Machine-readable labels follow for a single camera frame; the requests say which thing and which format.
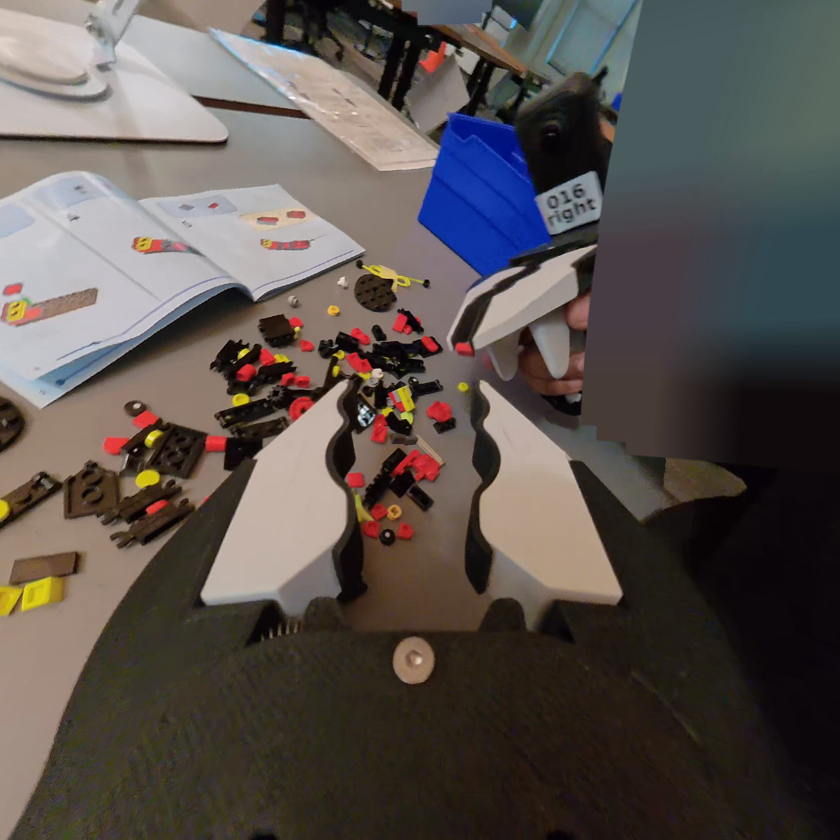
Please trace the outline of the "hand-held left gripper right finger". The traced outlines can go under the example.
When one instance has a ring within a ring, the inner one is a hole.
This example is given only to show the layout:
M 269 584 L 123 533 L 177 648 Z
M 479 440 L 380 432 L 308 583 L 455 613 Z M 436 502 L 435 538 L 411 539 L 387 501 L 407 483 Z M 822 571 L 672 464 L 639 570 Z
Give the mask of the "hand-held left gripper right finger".
M 472 589 L 517 602 L 531 630 L 561 603 L 618 606 L 623 588 L 570 457 L 486 381 L 470 423 L 479 478 L 465 536 Z

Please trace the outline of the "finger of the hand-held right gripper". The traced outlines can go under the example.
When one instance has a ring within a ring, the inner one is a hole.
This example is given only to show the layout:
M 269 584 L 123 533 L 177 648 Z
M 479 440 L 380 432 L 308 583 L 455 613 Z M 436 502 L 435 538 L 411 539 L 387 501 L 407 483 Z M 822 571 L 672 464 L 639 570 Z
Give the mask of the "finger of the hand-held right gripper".
M 510 266 L 467 290 L 448 332 L 448 348 L 470 342 L 475 350 L 507 340 L 549 312 L 550 283 L 538 265 Z
M 537 255 L 478 279 L 458 309 L 458 350 L 484 349 L 571 302 L 594 263 L 595 253 Z

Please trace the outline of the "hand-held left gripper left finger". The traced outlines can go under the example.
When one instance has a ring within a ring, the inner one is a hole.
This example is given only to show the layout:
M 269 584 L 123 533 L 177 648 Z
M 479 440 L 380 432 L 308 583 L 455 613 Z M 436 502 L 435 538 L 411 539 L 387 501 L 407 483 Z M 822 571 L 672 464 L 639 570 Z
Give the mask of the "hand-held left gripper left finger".
M 358 380 L 333 386 L 255 458 L 201 591 L 207 606 L 273 601 L 302 614 L 368 591 L 355 496 Z

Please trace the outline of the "pile of lego pieces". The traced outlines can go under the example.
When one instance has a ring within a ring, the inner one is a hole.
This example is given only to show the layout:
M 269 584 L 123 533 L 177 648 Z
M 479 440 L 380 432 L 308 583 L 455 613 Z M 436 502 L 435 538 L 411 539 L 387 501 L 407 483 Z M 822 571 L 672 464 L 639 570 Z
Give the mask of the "pile of lego pieces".
M 443 352 L 420 320 L 403 308 L 396 311 L 392 330 L 413 336 L 412 341 L 390 340 L 374 324 L 372 336 L 352 329 L 315 346 L 301 338 L 302 327 L 299 318 L 283 314 L 263 318 L 262 342 L 229 340 L 217 353 L 210 369 L 225 378 L 233 401 L 215 414 L 223 435 L 167 422 L 142 402 L 129 402 L 125 410 L 136 433 L 109 437 L 104 447 L 122 457 L 122 473 L 135 478 L 136 493 L 124 496 L 121 474 L 93 460 L 67 479 L 40 471 L 2 496 L 2 528 L 62 493 L 65 519 L 94 516 L 105 525 L 125 524 L 125 532 L 112 535 L 120 548 L 156 539 L 194 510 L 189 500 L 180 498 L 177 481 L 190 479 L 205 453 L 223 453 L 228 471 L 252 459 L 267 439 L 284 432 L 348 378 L 342 362 L 350 366 L 350 379 L 360 387 L 353 404 L 353 430 L 369 427 L 377 444 L 390 433 L 412 435 L 416 399 L 442 390 L 438 381 L 417 379 L 425 372 L 425 360 Z

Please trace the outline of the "black round lego plate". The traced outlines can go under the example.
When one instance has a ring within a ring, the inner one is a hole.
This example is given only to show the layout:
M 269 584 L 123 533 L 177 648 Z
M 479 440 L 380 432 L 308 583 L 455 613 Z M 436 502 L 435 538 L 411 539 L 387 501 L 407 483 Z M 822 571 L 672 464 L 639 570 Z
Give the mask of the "black round lego plate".
M 25 415 L 17 404 L 1 397 L 0 400 L 0 449 L 7 451 L 25 430 Z
M 394 284 L 395 281 L 391 278 L 365 272 L 354 284 L 354 298 L 370 312 L 388 312 L 397 302 Z

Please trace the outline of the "dark brown lego tile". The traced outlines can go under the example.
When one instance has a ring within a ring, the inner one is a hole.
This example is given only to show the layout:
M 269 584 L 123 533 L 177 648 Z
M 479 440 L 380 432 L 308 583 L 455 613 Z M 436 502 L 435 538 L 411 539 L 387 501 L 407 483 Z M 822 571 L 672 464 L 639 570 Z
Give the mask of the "dark brown lego tile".
M 41 554 L 13 562 L 8 585 L 23 586 L 49 577 L 65 578 L 78 570 L 81 555 L 76 551 Z

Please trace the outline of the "lego instruction booklet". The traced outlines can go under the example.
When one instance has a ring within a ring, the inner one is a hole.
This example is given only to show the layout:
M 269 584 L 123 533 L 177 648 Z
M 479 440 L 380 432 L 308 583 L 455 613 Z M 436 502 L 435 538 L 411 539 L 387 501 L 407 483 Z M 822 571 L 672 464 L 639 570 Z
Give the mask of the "lego instruction booklet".
M 1 202 L 1 380 L 44 407 L 226 290 L 253 302 L 362 256 L 277 184 L 137 200 L 63 172 Z

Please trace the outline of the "yellow lego wedge plate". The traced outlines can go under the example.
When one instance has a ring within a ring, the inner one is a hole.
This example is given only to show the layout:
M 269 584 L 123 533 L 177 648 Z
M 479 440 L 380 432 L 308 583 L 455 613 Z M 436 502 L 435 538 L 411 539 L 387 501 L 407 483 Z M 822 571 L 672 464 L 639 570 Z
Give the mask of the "yellow lego wedge plate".
M 64 577 L 49 576 L 23 585 L 1 587 L 1 617 L 15 612 L 28 613 L 44 606 L 60 603 L 65 598 Z

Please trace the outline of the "person's right hand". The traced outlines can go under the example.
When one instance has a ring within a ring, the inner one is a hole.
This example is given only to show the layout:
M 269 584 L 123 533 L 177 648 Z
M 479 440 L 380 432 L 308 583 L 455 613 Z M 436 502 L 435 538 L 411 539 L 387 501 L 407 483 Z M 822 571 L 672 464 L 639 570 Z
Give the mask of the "person's right hand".
M 573 299 L 566 307 L 565 318 L 572 332 L 573 342 L 569 364 L 561 378 L 551 375 L 530 331 L 520 336 L 521 350 L 518 370 L 524 381 L 541 396 L 566 396 L 582 392 L 585 366 L 585 335 L 588 329 L 592 294 Z

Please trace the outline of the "blue plastic bin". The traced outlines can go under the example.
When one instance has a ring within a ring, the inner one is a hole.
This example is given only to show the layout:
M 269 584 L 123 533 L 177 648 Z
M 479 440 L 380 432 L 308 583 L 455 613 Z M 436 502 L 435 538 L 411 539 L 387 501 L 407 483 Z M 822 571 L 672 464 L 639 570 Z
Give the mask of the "blue plastic bin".
M 418 222 L 480 276 L 550 243 L 515 130 L 451 113 Z

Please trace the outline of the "background wooden table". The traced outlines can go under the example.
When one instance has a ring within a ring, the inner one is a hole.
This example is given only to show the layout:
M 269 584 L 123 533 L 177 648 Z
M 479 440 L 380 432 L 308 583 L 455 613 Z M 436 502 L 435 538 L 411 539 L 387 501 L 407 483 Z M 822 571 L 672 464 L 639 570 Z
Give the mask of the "background wooden table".
M 295 44 L 285 38 L 287 10 L 294 8 L 301 14 L 304 29 Z M 487 94 L 492 73 L 496 69 L 509 71 L 521 85 L 533 77 L 527 65 L 513 58 L 475 24 L 421 25 L 414 13 L 403 8 L 401 2 L 285 2 L 261 3 L 265 14 L 265 37 L 274 46 L 294 46 L 310 54 L 315 53 L 314 37 L 309 34 L 311 24 L 328 23 L 329 11 L 342 9 L 355 19 L 383 29 L 392 37 L 385 55 L 385 64 L 377 94 L 397 111 L 402 111 L 406 95 L 414 79 L 422 53 L 426 49 L 451 45 L 466 48 L 479 60 L 469 77 L 467 104 L 462 113 L 473 116 Z

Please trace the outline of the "clear plastic document sleeve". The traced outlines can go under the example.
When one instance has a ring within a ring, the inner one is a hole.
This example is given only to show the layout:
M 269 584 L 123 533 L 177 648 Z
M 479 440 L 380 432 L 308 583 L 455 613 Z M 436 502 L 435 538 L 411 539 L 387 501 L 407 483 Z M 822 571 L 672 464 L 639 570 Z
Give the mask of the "clear plastic document sleeve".
M 228 54 L 379 172 L 431 169 L 438 147 L 378 95 L 315 56 L 210 28 Z

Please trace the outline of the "white stand base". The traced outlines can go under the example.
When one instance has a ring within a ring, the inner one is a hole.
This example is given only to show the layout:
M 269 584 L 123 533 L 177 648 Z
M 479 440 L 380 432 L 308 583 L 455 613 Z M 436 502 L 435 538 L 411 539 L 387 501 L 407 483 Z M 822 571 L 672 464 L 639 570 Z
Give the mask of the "white stand base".
M 226 127 L 120 42 L 140 2 L 97 2 L 83 26 L 1 12 L 1 135 L 223 144 Z

